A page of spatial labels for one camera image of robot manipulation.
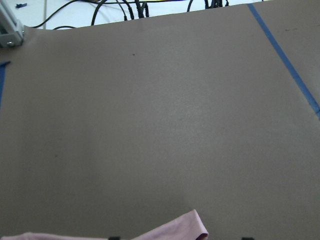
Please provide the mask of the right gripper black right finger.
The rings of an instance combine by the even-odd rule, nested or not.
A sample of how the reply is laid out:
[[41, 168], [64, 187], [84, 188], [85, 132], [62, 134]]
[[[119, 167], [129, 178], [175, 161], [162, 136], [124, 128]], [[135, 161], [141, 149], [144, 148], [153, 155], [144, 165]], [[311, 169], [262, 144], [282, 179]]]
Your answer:
[[255, 238], [251, 236], [243, 236], [241, 237], [241, 240], [255, 240]]

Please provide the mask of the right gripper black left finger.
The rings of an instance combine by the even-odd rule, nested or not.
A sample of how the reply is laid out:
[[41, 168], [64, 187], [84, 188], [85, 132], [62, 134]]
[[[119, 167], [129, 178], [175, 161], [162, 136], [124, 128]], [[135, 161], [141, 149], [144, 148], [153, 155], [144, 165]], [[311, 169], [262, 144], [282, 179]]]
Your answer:
[[108, 240], [121, 240], [120, 236], [110, 236]]

